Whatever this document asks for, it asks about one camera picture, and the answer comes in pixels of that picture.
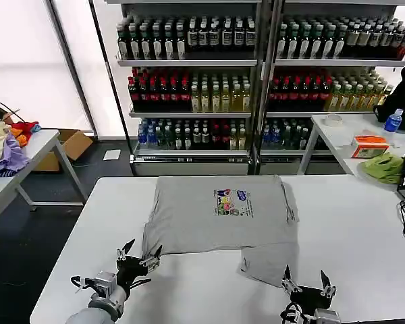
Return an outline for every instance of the water bottle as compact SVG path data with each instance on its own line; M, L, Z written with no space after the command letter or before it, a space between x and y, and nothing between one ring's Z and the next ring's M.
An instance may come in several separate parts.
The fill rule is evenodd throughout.
M396 111L387 118L387 121L384 124L383 136L387 140L387 143L393 147L396 147L394 143L394 133L396 133L400 123L402 123L403 112L404 111L402 109L396 109Z

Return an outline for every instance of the white table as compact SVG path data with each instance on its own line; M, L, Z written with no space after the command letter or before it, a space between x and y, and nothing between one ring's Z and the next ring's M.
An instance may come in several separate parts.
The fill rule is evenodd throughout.
M58 130L41 130L34 133L27 146L22 150L30 159L29 164L14 177L0 178L0 214L12 202L17 193L21 194L24 200L31 206L83 206L87 201L87 194L83 189L80 180L75 174L74 169L66 156L60 142L58 141ZM59 159L63 170L69 176L72 186L76 190L82 202L34 202L30 199L27 193L22 189L21 182L24 178L38 165L38 163L53 150L55 156Z
M353 174L357 177L377 183L377 180L365 174L358 166L361 162L366 161L366 159L348 158L344 154L343 146L350 145L354 136L364 134L364 132L370 132L384 137L383 124L379 123L376 116L372 114L345 114L341 115L343 121L342 125L333 127L325 124L324 119L326 117L327 115L312 115L312 132L310 133L308 144L297 174L305 174L318 136L320 136L347 174ZM405 132L399 131L395 133L393 142L396 147L390 146L388 151L403 157L405 155Z
M299 210L298 284L321 287L323 269L337 286L332 302L343 322L405 318L405 238L393 192L351 175L282 176ZM156 178L100 179L40 298L32 324L63 324L85 308L91 291L70 277L115 272L116 249L136 238L140 257L144 224ZM239 250L161 257L152 282L132 290L118 323L280 324L289 302L279 288L240 275Z

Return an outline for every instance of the cardboard box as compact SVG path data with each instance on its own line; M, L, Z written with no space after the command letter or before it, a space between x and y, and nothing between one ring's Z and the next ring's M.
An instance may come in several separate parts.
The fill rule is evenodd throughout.
M69 159L75 161L93 143L80 130L59 130L59 141ZM33 171L60 171L60 162L54 152L49 152Z

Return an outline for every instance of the yellow bottle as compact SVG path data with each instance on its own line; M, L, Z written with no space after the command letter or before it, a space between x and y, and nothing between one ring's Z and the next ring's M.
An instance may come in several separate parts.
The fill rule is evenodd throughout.
M363 92L363 85L357 84L356 90L354 91L354 94L351 96L351 100L348 103L346 110L357 111L358 102L362 97L362 92Z

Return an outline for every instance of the black floor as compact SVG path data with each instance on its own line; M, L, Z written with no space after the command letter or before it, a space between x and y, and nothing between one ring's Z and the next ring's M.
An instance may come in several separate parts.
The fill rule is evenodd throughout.
M119 160L104 161L106 150L121 149ZM130 176L124 141L93 144L74 163L88 194L101 177ZM30 174L22 183L33 200L78 201L64 173ZM38 207L30 212L17 197L0 216L0 324L29 323L30 314L81 207Z

